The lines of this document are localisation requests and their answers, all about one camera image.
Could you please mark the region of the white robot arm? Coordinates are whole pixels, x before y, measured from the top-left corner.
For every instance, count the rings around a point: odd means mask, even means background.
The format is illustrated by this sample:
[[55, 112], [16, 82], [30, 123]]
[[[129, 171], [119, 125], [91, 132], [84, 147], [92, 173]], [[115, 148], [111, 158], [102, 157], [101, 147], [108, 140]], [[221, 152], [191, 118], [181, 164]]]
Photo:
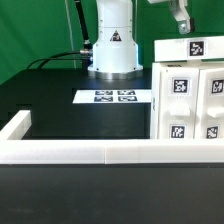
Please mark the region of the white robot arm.
[[98, 39], [93, 45], [89, 75], [106, 80], [139, 76], [138, 44], [133, 40], [132, 0], [96, 0]]

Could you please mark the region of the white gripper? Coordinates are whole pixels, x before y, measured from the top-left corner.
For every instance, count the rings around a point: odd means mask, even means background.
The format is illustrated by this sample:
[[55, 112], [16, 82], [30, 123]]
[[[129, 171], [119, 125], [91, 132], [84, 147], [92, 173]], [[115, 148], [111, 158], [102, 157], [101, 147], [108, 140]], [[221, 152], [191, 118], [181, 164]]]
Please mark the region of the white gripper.
[[169, 9], [178, 23], [178, 30], [180, 34], [188, 34], [195, 32], [195, 21], [190, 18], [186, 7], [187, 0], [148, 0], [150, 4], [158, 4], [169, 2]]

